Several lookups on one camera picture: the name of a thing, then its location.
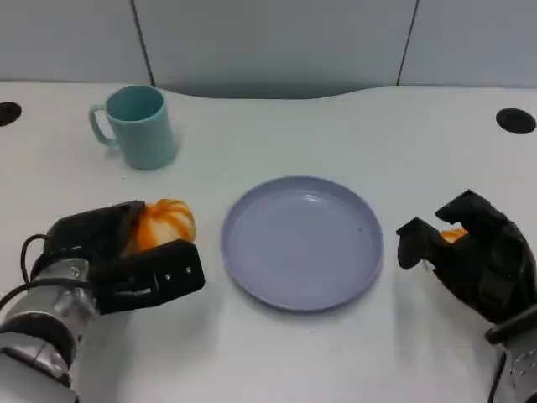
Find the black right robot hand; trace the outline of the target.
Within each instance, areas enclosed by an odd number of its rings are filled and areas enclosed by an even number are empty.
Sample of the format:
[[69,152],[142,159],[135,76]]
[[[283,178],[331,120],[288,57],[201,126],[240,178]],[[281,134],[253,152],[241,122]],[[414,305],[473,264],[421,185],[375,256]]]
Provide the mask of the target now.
[[426,261],[459,301],[498,324],[536,304],[536,263],[517,225],[487,199],[467,190],[435,215],[466,231],[454,242],[418,217],[400,227],[398,262],[411,269]]

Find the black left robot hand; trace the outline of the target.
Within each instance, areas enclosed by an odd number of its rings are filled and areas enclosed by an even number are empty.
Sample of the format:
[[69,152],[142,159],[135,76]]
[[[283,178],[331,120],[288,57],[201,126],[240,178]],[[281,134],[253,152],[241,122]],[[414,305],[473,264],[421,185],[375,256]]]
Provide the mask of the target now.
[[62,259],[86,260],[86,281],[102,315],[160,306],[201,290],[206,280],[192,242],[146,250],[134,243],[147,210],[142,201],[128,201],[61,218],[47,232],[31,277]]

